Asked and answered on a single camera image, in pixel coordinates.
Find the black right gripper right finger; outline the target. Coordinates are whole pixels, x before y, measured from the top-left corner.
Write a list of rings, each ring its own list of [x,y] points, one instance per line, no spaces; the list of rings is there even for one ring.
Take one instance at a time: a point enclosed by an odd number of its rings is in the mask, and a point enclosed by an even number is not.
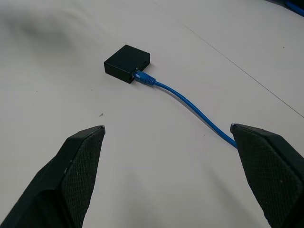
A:
[[[232,124],[247,182],[271,228],[304,228],[304,157],[282,136]]]

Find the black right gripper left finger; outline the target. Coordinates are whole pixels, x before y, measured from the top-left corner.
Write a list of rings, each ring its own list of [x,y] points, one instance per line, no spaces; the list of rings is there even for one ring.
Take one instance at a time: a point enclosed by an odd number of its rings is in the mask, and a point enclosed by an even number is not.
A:
[[[104,135],[101,125],[68,137],[34,176],[0,228],[82,228]]]

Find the small black box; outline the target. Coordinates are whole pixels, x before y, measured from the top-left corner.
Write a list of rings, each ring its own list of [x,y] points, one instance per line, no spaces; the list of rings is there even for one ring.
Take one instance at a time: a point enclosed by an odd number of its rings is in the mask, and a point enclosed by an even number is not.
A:
[[[143,71],[150,64],[150,53],[124,45],[104,62],[104,70],[121,81],[131,83],[135,71]]]

